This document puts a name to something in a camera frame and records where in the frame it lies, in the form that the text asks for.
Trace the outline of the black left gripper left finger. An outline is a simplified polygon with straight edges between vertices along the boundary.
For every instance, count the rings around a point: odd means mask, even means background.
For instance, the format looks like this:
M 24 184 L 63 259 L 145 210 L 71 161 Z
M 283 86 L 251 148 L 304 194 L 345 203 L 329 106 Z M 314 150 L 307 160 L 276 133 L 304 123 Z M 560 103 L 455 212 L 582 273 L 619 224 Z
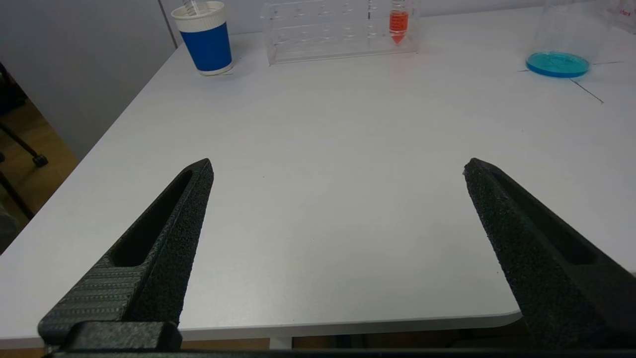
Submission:
M 186 166 L 46 313 L 46 352 L 176 352 L 214 172 Z

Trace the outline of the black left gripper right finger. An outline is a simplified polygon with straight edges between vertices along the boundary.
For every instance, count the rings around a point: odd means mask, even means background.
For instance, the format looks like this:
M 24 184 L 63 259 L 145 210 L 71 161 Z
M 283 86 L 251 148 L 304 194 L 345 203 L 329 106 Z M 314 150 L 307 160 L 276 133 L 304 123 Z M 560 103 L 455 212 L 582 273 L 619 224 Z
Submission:
M 545 348 L 635 348 L 636 280 L 495 165 L 464 167 L 529 332 Z

